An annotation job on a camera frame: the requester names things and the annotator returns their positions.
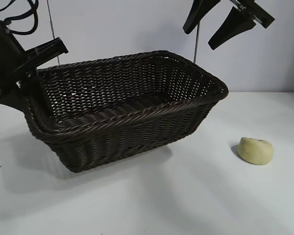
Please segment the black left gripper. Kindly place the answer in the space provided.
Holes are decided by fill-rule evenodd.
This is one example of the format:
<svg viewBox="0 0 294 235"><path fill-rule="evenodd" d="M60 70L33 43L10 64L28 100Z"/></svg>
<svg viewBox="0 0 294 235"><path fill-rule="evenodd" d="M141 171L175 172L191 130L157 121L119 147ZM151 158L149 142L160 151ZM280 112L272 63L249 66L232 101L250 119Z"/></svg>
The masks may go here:
<svg viewBox="0 0 294 235"><path fill-rule="evenodd" d="M22 32L8 29L10 22L0 21L0 104L27 114L30 95L44 100L37 67L68 50L59 37L24 50L14 37Z"/></svg>

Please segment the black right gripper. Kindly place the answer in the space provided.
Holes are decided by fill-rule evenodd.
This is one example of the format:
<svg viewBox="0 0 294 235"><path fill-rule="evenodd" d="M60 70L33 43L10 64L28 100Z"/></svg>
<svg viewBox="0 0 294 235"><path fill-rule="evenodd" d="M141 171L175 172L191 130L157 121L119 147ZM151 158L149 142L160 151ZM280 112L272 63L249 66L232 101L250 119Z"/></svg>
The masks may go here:
<svg viewBox="0 0 294 235"><path fill-rule="evenodd" d="M214 8L220 0L193 0L188 17L183 25L186 34L190 34L201 19ZM225 21L208 42L212 50L229 39L255 27L258 22L262 27L268 28L275 18L254 0L232 0L237 8L232 7Z"/></svg>

